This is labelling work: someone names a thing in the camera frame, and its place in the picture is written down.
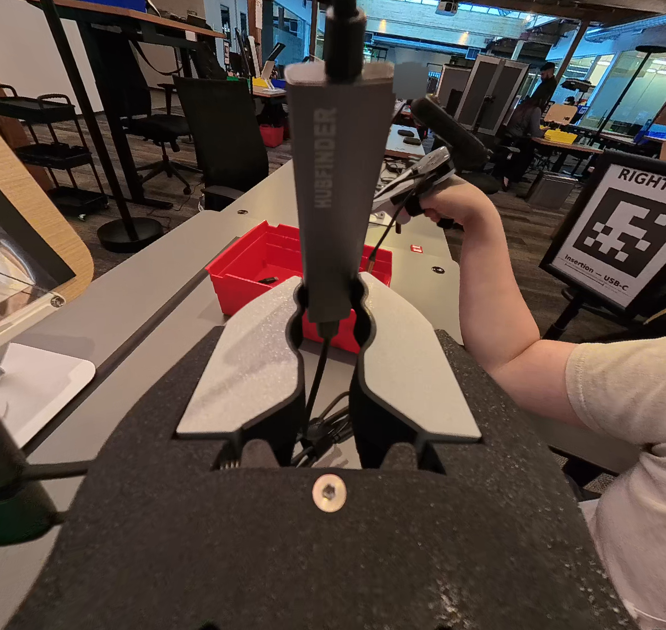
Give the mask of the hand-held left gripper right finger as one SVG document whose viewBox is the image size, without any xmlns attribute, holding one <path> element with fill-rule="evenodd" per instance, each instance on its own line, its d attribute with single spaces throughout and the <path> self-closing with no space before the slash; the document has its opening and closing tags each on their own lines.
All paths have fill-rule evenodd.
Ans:
<svg viewBox="0 0 666 630">
<path fill-rule="evenodd" d="M 358 275 L 352 305 L 356 443 L 479 442 L 480 429 L 425 316 L 368 272 Z"/>
</svg>

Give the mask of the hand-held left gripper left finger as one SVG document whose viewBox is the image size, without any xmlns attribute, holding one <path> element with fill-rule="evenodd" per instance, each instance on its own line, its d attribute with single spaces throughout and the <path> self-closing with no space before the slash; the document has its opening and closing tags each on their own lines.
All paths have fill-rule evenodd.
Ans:
<svg viewBox="0 0 666 630">
<path fill-rule="evenodd" d="M 298 429 L 304 404 L 304 364 L 292 326 L 301 324 L 293 276 L 247 303 L 224 326 L 176 429 L 179 437 L 249 437 L 281 409 L 278 427 Z"/>
</svg>

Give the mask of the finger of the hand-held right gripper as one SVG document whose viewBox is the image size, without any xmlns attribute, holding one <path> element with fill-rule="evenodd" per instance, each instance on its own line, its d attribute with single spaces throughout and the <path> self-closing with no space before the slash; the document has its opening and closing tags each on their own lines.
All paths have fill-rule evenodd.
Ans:
<svg viewBox="0 0 666 630">
<path fill-rule="evenodd" d="M 414 188 L 426 190 L 454 176 L 454 162 L 448 148 L 438 148 L 425 155 L 387 185 L 388 193 L 404 193 Z"/>
<path fill-rule="evenodd" d="M 372 201 L 371 216 L 389 220 L 398 209 L 396 220 L 411 220 L 417 217 L 417 198 L 411 194 L 414 182 L 391 182 L 376 190 Z"/>
</svg>

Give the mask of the grey usb hub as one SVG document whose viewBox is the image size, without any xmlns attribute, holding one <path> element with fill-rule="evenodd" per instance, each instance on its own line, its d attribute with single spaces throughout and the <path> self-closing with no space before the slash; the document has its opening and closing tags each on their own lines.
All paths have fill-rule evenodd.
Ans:
<svg viewBox="0 0 666 630">
<path fill-rule="evenodd" d="M 306 313 L 321 338 L 349 317 L 394 114 L 394 65 L 335 82 L 323 62 L 285 70 Z"/>
</svg>

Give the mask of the red plastic bin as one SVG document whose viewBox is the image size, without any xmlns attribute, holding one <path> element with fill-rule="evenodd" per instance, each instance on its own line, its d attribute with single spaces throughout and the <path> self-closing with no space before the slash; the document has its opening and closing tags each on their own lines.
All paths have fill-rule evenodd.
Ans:
<svg viewBox="0 0 666 630">
<path fill-rule="evenodd" d="M 390 286 L 392 278 L 392 255 L 390 250 L 379 249 L 371 272 L 386 286 Z M 250 301 L 288 279 L 302 278 L 298 228 L 285 224 L 271 226 L 263 221 L 222 251 L 206 267 L 206 271 L 222 313 L 233 316 Z M 269 276 L 277 277 L 278 282 L 273 285 L 258 283 Z M 355 323 L 356 313 L 352 309 L 349 317 L 340 322 L 332 347 L 356 354 L 360 351 L 354 338 Z M 315 324 L 310 323 L 307 316 L 303 316 L 302 324 L 305 338 L 322 342 Z"/>
</svg>

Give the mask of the person's right hand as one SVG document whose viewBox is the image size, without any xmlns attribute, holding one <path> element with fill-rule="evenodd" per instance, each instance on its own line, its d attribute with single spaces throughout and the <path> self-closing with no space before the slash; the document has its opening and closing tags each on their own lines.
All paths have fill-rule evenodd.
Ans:
<svg viewBox="0 0 666 630">
<path fill-rule="evenodd" d="M 421 195 L 419 202 L 428 218 L 435 222 L 452 219 L 467 236 L 504 233 L 501 217 L 489 197 L 459 176 L 452 176 Z"/>
</svg>

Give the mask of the grey cabinet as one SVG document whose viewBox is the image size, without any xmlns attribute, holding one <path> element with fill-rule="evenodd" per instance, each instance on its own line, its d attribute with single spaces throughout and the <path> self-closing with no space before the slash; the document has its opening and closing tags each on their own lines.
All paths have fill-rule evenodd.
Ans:
<svg viewBox="0 0 666 630">
<path fill-rule="evenodd" d="M 515 107 L 529 65 L 480 55 L 471 69 L 454 119 L 465 129 L 495 136 Z"/>
</svg>

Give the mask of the grey floor bin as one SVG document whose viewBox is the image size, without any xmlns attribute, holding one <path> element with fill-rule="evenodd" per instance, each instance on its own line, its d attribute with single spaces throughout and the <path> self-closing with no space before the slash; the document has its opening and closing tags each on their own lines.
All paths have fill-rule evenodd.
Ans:
<svg viewBox="0 0 666 630">
<path fill-rule="evenodd" d="M 540 171 L 524 199 L 531 207 L 558 211 L 562 209 L 570 194 L 579 185 L 579 180 L 576 178 Z"/>
</svg>

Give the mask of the black pole stand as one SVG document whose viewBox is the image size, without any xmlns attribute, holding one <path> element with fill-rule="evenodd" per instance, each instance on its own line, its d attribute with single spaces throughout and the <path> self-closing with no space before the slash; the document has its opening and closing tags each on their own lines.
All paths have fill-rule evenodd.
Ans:
<svg viewBox="0 0 666 630">
<path fill-rule="evenodd" d="M 72 53 L 65 30 L 62 27 L 61 19 L 55 9 L 54 0 L 38 1 L 45 15 L 46 23 L 61 57 L 75 98 L 79 103 L 104 176 L 106 176 L 120 214 L 119 218 L 104 224 L 97 230 L 98 240 L 104 249 L 111 252 L 138 252 L 163 235 L 162 224 L 153 218 L 131 216 L 121 190 L 121 185 L 112 166 L 112 160 L 107 151 L 85 84 L 80 76 L 79 67 Z"/>
</svg>

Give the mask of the black chair backrest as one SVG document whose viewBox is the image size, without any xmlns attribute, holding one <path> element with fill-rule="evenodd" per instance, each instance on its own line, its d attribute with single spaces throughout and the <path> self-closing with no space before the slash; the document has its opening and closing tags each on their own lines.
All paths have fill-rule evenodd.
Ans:
<svg viewBox="0 0 666 630">
<path fill-rule="evenodd" d="M 269 159 L 245 80 L 174 76 L 203 173 L 205 210 L 222 211 L 269 176 Z"/>
</svg>

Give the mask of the tag sign on stand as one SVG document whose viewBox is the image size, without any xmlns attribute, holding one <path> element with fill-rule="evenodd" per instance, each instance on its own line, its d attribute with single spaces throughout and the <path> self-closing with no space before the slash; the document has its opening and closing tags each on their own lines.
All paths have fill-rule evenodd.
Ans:
<svg viewBox="0 0 666 630">
<path fill-rule="evenodd" d="M 665 161 L 604 151 L 539 266 L 567 285 L 545 340 L 582 309 L 641 338 L 664 335 Z"/>
</svg>

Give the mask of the person's white shirt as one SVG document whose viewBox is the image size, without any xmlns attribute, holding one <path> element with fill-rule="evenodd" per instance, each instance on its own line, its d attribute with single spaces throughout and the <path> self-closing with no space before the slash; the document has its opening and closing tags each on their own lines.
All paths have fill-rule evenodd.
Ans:
<svg viewBox="0 0 666 630">
<path fill-rule="evenodd" d="M 630 615 L 642 629 L 664 629 L 665 338 L 580 344 L 565 382 L 589 429 L 640 449 L 637 462 L 581 510 Z"/>
</svg>

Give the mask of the wooden board with acrylic cover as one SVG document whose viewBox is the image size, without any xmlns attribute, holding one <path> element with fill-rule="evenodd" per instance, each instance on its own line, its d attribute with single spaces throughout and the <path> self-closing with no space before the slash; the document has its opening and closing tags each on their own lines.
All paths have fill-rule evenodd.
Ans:
<svg viewBox="0 0 666 630">
<path fill-rule="evenodd" d="M 1 140 L 1 344 L 81 296 L 87 246 Z"/>
</svg>

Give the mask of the black utility cart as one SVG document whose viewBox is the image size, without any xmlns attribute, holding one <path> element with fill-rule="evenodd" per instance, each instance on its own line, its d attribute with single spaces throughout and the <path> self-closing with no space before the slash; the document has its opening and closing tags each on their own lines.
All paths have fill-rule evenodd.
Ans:
<svg viewBox="0 0 666 630">
<path fill-rule="evenodd" d="M 65 94 L 43 94 L 36 98 L 20 96 L 10 85 L 1 85 L 1 116 L 19 121 L 29 131 L 32 142 L 15 149 L 26 167 L 45 168 L 53 186 L 47 195 L 64 215 L 86 220 L 91 214 L 108 209 L 109 198 L 104 192 L 93 155 L 86 143 L 71 99 Z M 73 122 L 79 135 L 78 144 L 57 138 L 54 125 Z M 88 166 L 93 172 L 97 191 L 80 188 L 72 172 Z"/>
</svg>

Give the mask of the wooden desk with black legs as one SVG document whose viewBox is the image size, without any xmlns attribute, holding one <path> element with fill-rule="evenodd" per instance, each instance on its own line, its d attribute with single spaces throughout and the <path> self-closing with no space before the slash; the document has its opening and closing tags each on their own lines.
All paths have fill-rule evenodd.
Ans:
<svg viewBox="0 0 666 630">
<path fill-rule="evenodd" d="M 38 0 L 23 0 L 40 7 Z M 148 12 L 120 9 L 104 5 L 82 2 L 80 0 L 54 0 L 55 9 L 60 19 L 73 20 L 79 27 L 79 33 L 84 44 L 91 70 L 95 79 L 97 91 L 103 105 L 104 114 L 112 136 L 115 151 L 119 158 L 123 174 L 130 193 L 129 202 L 145 206 L 154 210 L 171 210 L 173 204 L 147 198 L 144 185 L 137 181 L 135 169 L 131 167 L 129 154 L 131 154 L 127 135 L 121 130 L 118 117 L 113 113 L 108 93 L 104 87 L 103 73 L 99 49 L 96 45 L 94 29 L 103 29 L 120 33 L 130 42 L 135 57 L 138 54 L 145 58 L 144 52 L 138 48 L 139 43 L 168 46 L 179 51 L 180 66 L 175 74 L 192 78 L 192 65 L 198 76 L 211 78 L 211 71 L 204 69 L 204 60 L 207 52 L 212 52 L 214 39 L 227 39 L 224 33 L 217 33 L 206 26 L 191 25 L 178 22 Z"/>
</svg>

